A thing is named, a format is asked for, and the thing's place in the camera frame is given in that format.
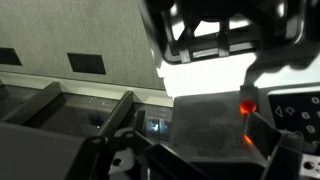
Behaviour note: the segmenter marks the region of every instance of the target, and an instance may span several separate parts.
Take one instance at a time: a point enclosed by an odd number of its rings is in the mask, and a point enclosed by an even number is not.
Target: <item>orange light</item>
[[[251,139],[247,136],[247,135],[244,135],[243,136],[243,139],[248,143],[248,144],[253,144]]]
[[[251,100],[243,100],[240,103],[240,113],[242,115],[247,115],[250,112],[254,112],[257,110],[257,105],[255,102]]]

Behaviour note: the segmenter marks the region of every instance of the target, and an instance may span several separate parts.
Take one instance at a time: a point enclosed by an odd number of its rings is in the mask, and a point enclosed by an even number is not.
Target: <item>textured wall panel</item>
[[[134,0],[1,0],[0,47],[10,71],[163,89]],[[102,55],[106,75],[72,72],[67,53]]]

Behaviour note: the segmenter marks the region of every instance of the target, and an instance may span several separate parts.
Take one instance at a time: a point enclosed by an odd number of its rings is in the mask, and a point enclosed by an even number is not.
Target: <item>gray wall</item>
[[[0,71],[164,89],[135,0],[0,0]],[[67,52],[101,54],[107,75],[72,72]]]

